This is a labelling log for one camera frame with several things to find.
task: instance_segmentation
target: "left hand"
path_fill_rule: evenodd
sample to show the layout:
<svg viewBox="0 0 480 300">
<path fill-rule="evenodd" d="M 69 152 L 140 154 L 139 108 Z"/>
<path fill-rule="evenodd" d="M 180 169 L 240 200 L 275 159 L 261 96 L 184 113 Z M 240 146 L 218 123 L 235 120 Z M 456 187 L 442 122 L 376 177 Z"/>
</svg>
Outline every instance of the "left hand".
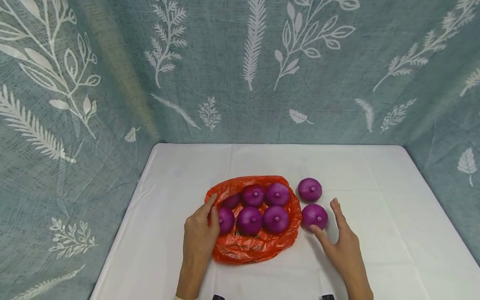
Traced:
<svg viewBox="0 0 480 300">
<path fill-rule="evenodd" d="M 183 263 L 177 286 L 177 297 L 181 299 L 198 298 L 208 262 L 212 257 L 213 248 L 220 233 L 218 211 L 216 207 L 212 207 L 215 199 L 216 194 L 185 221 Z"/>
</svg>

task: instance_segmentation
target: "right hand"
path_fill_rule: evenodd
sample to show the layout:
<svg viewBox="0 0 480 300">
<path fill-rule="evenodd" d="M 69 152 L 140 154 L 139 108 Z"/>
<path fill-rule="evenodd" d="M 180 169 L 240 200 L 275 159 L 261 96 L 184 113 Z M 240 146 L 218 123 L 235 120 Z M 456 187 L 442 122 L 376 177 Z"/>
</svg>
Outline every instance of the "right hand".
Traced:
<svg viewBox="0 0 480 300">
<path fill-rule="evenodd" d="M 330 206 L 338 226 L 338 242 L 332 244 L 324 232 L 315 225 L 310 226 L 310 229 L 321 243 L 328 259 L 342 276 L 347 287 L 348 298 L 350 300 L 373 299 L 360 252 L 359 238 L 348 226 L 336 198 L 330 202 Z"/>
</svg>

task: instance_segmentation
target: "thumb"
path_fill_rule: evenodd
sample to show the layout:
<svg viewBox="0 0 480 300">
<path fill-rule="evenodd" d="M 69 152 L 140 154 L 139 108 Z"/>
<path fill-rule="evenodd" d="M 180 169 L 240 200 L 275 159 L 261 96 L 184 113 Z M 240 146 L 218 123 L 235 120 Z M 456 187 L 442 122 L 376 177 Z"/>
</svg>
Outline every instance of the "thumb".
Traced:
<svg viewBox="0 0 480 300">
<path fill-rule="evenodd" d="M 218 210 L 216 207 L 212 207 L 210 211 L 210 216 L 211 216 L 211 223 L 210 223 L 210 228 L 214 230 L 214 233 L 218 235 L 220 232 L 220 224 L 218 222 Z"/>
<path fill-rule="evenodd" d="M 311 225 L 310 230 L 317 237 L 317 239 L 320 242 L 320 244 L 322 245 L 322 248 L 324 249 L 325 253 L 330 252 L 330 249 L 332 249 L 333 244 L 328 240 L 328 237 L 324 234 L 323 230 L 321 230 L 316 225 Z"/>
</svg>

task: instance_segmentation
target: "white table surface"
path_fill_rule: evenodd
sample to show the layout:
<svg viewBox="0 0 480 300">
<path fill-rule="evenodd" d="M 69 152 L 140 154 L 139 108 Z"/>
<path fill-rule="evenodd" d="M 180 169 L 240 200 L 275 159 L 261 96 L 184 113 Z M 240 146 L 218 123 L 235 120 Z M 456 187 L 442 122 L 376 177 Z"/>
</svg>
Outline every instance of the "white table surface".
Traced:
<svg viewBox="0 0 480 300">
<path fill-rule="evenodd" d="M 375 299 L 480 299 L 480 268 L 402 147 L 231 144 L 153 148 L 91 299 L 172 299 L 185 219 L 210 187 L 250 175 L 280 175 L 293 189 L 305 177 L 319 180 L 331 240 L 338 229 L 328 203 L 337 197 L 360 239 Z M 329 293 L 347 299 L 318 241 L 300 228 L 295 244 L 271 260 L 212 262 L 200 299 L 318 300 Z"/>
</svg>

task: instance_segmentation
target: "black object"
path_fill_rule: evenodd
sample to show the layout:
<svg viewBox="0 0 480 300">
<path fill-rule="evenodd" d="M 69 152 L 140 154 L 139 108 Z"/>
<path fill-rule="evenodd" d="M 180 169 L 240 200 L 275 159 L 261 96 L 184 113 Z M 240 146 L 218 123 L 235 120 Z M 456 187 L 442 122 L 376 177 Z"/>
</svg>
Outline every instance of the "black object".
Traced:
<svg viewBox="0 0 480 300">
<path fill-rule="evenodd" d="M 322 300 L 335 300 L 335 297 L 332 294 L 323 295 Z"/>
</svg>

